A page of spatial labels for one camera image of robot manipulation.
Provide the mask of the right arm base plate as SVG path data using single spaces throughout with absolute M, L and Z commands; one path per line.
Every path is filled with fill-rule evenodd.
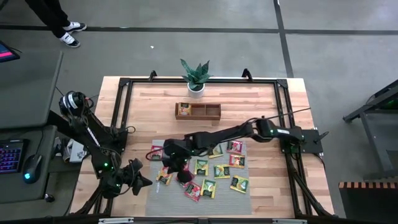
M 328 131 L 320 134 L 317 129 L 304 129 L 304 140 L 300 143 L 291 143 L 280 140 L 282 153 L 290 154 L 320 154 L 323 155 L 322 139 L 329 134 Z

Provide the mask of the black computer mouse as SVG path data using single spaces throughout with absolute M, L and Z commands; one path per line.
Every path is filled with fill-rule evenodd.
M 42 156 L 39 154 L 29 156 L 22 168 L 23 180 L 26 184 L 33 184 L 38 181 L 41 173 Z

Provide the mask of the person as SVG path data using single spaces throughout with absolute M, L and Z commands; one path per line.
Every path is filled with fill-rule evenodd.
M 77 48 L 80 42 L 71 33 L 86 30 L 87 25 L 68 20 L 59 0 L 24 0 L 29 8 L 50 29 L 52 34 L 65 45 Z

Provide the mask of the green snake plant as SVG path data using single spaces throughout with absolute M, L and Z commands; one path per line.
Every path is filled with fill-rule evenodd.
M 200 91 L 212 77 L 208 73 L 210 61 L 203 65 L 200 63 L 196 69 L 192 69 L 184 59 L 180 59 L 180 62 L 187 73 L 182 78 L 188 83 L 188 88 L 192 91 Z

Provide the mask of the brown cardboard box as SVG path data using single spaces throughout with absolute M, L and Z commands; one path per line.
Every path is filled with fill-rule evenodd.
M 192 113 L 190 116 L 178 115 L 178 104 L 175 104 L 175 118 L 177 120 L 215 120 L 221 119 L 221 105 L 214 103 L 190 103 Z

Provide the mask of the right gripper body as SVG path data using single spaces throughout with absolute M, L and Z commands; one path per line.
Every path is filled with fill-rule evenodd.
M 193 143 L 190 139 L 167 139 L 163 145 L 165 167 L 184 167 L 193 154 Z

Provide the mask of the grey raised desk top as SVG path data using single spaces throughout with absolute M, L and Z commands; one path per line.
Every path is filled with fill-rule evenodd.
M 0 129 L 47 123 L 62 61 L 61 51 L 30 51 L 0 63 Z

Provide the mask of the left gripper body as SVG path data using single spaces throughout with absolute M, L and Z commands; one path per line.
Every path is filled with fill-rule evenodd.
M 130 165 L 119 169 L 116 173 L 116 186 L 121 189 L 123 184 L 126 184 L 128 187 L 132 188 L 133 191 L 133 182 L 136 178 L 134 171 L 131 169 Z

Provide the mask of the black backlit keyboard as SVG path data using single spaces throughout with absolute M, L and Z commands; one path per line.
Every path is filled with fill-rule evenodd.
M 0 174 L 21 171 L 28 143 L 28 139 L 0 140 Z

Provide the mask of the grey woven placemat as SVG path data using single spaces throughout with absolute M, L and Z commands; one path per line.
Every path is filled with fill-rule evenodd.
M 150 186 L 146 203 L 147 216 L 211 216 L 225 215 L 250 215 L 252 214 L 251 199 L 249 192 L 241 193 L 231 189 L 232 178 L 215 179 L 213 167 L 229 163 L 229 154 L 225 152 L 222 156 L 209 159 L 202 158 L 209 162 L 207 176 L 197 175 L 193 182 L 201 185 L 204 179 L 216 182 L 215 198 L 201 196 L 198 202 L 193 201 L 184 195 L 185 189 L 178 185 L 175 180 L 176 173 L 173 173 L 169 185 L 160 183 L 159 193 L 156 193 L 156 177 L 163 167 L 160 161 L 150 163 L 150 180 L 154 183 Z

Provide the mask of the white plant pot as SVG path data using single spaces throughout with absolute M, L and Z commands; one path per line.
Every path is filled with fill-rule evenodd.
M 190 85 L 187 84 L 188 95 L 191 98 L 201 98 L 204 95 L 205 84 L 198 85 L 198 87 L 194 90 L 190 88 Z

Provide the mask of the orange foil tea bag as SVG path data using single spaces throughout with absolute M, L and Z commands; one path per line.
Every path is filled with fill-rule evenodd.
M 169 174 L 168 170 L 169 170 L 168 167 L 161 168 L 156 177 L 156 181 L 163 183 L 164 185 L 169 185 L 172 180 L 173 173 Z
M 178 115 L 190 116 L 192 113 L 192 107 L 190 103 L 179 103 L 178 104 Z
M 229 166 L 243 169 L 245 167 L 245 156 L 231 154 L 229 156 Z

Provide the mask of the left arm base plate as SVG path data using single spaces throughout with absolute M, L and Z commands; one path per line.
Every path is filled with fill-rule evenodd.
M 126 148 L 128 129 L 112 126 L 109 131 L 112 137 L 111 145 L 113 149 L 121 154 Z

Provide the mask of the striped wood black board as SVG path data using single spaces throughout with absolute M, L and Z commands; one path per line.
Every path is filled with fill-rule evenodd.
M 340 182 L 346 218 L 398 224 L 398 182 Z

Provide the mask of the black aluminium table frame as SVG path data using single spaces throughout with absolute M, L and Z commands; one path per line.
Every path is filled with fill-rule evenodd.
M 135 78 L 130 85 L 129 108 L 114 110 L 119 91 L 119 77 L 104 77 L 96 103 L 96 116 L 110 124 L 112 117 L 126 117 L 132 126 L 127 139 L 124 161 L 133 158 L 144 160 L 153 144 L 168 138 L 180 139 L 197 131 L 219 131 L 245 122 L 253 117 L 270 117 L 278 122 L 279 114 L 293 112 L 294 123 L 303 129 L 314 127 L 307 92 L 301 78 L 212 78 L 205 87 L 202 103 L 221 105 L 219 121 L 182 121 L 175 118 L 175 104 L 192 102 L 185 82 L 181 78 L 157 77 L 148 82 Z M 249 180 L 248 192 L 252 214 L 232 215 L 243 218 L 291 218 L 294 215 L 290 182 L 285 156 L 278 140 L 258 143 L 244 140 L 246 164 L 243 169 L 231 169 L 232 175 Z M 114 216 L 146 215 L 150 187 L 135 196 L 130 192 L 114 199 L 111 213 Z M 206 217 L 227 217 L 211 215 Z

